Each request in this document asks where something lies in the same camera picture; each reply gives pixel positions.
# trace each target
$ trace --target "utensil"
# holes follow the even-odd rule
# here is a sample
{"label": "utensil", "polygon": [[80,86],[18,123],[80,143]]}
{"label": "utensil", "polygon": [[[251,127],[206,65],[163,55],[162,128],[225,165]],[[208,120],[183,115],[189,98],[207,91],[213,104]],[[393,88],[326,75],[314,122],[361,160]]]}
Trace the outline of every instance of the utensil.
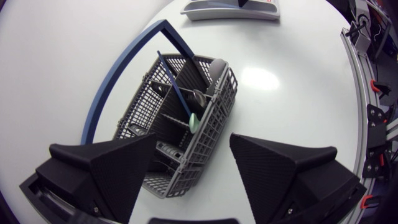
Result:
{"label": "utensil", "polygon": [[159,55],[159,59],[162,62],[164,68],[166,69],[166,74],[169,76],[175,92],[177,93],[178,97],[180,98],[182,106],[184,107],[185,111],[187,112],[187,114],[189,116],[189,129],[192,134],[195,134],[195,132],[199,128],[200,120],[198,119],[198,117],[196,116],[195,113],[191,113],[191,111],[189,110],[187,102],[185,102],[184,98],[182,97],[181,91],[178,88],[177,83],[175,82],[174,77],[173,77],[172,73],[170,72],[169,67],[167,66],[166,61],[164,60],[160,51],[157,51],[157,54]]}
{"label": "utensil", "polygon": [[220,78],[220,76],[223,74],[223,71],[225,69],[226,62],[223,59],[217,58],[214,59],[209,66],[209,75],[211,80],[213,81],[209,88],[207,88],[206,94],[207,95],[213,95],[215,88],[216,88],[216,83],[217,80]]}
{"label": "utensil", "polygon": [[193,96],[195,97],[197,103],[202,108],[206,108],[207,105],[206,97],[200,90],[193,90]]}

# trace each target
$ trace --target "gray plastic cutlery basket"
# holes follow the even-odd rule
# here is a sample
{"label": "gray plastic cutlery basket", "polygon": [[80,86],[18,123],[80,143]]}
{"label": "gray plastic cutlery basket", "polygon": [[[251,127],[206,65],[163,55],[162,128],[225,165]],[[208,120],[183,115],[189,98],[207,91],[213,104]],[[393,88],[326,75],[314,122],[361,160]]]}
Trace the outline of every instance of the gray plastic cutlery basket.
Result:
{"label": "gray plastic cutlery basket", "polygon": [[[166,23],[166,28],[163,27],[160,31],[165,33],[164,29],[168,29],[173,34],[172,43],[182,53],[165,54],[163,57],[183,97],[187,99],[188,106],[198,115],[199,128],[195,134],[190,132],[189,117],[158,58],[144,75],[120,119],[114,139],[156,133],[157,150],[144,178],[143,187],[159,198],[165,198],[183,196],[197,183],[234,105],[238,83],[229,67],[218,80],[212,80],[208,71],[213,59],[190,54],[190,49],[183,45],[182,39],[178,39],[179,35],[167,21],[158,23]],[[193,90],[205,93],[212,82],[218,82],[214,94],[206,95],[206,108],[198,107],[193,100]],[[90,130],[86,136],[84,133],[83,139],[89,139]]]}

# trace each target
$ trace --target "white tabletop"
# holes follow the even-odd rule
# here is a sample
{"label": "white tabletop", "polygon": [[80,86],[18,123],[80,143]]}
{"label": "white tabletop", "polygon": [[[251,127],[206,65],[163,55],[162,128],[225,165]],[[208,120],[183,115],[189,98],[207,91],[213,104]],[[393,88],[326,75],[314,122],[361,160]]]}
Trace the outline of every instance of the white tabletop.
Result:
{"label": "white tabletop", "polygon": [[[349,24],[339,12],[326,1],[280,0],[280,21],[192,22],[179,13],[186,3],[175,0],[149,24],[167,19],[195,54],[229,62],[238,79],[238,94],[197,186],[183,197],[163,200],[142,189],[131,222],[146,223],[151,217],[233,217],[241,223],[254,223],[229,148],[232,132],[305,147],[335,146],[336,159],[353,170],[358,141],[357,96],[340,39],[342,27]],[[177,52],[162,34],[139,52],[108,98],[95,142],[113,137],[118,119],[157,57],[156,50]]]}

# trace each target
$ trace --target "blue plastic arc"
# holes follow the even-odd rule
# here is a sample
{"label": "blue plastic arc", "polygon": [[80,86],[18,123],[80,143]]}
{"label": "blue plastic arc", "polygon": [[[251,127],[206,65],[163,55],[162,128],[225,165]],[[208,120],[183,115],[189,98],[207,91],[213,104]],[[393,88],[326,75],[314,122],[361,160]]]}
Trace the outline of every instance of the blue plastic arc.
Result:
{"label": "blue plastic arc", "polygon": [[193,58],[194,54],[191,49],[167,20],[157,21],[144,30],[127,46],[105,76],[88,112],[83,134],[81,135],[81,144],[90,144],[93,142],[98,120],[113,86],[138,51],[158,32],[162,32],[184,57]]}
{"label": "blue plastic arc", "polygon": [[161,61],[162,64],[163,64],[163,67],[166,69],[166,74],[169,76],[170,81],[172,82],[172,85],[173,85],[173,87],[174,87],[174,90],[177,92],[177,95],[178,95],[178,97],[180,98],[180,101],[181,101],[181,103],[182,103],[182,106],[185,108],[185,111],[187,112],[188,117],[190,118],[190,117],[191,117],[191,111],[189,110],[189,107],[188,107],[188,105],[187,105],[187,102],[185,102],[184,97],[182,97],[181,91],[180,91],[180,89],[178,88],[178,85],[177,85],[177,83],[175,82],[174,77],[173,77],[172,73],[170,72],[169,67],[168,67],[167,64],[166,64],[166,61],[164,60],[164,58],[163,58],[162,54],[160,53],[160,51],[157,51],[157,54],[159,55],[159,58],[160,58],[160,61]]}

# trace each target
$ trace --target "black mount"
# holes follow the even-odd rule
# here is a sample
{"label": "black mount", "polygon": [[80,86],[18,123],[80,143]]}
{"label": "black mount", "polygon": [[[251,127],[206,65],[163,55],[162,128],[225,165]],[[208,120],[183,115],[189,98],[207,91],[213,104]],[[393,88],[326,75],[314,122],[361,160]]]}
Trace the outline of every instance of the black mount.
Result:
{"label": "black mount", "polygon": [[386,124],[391,118],[377,106],[369,104],[366,109],[368,111],[368,142],[362,176],[365,178],[383,176],[390,179],[392,143],[386,140]]}

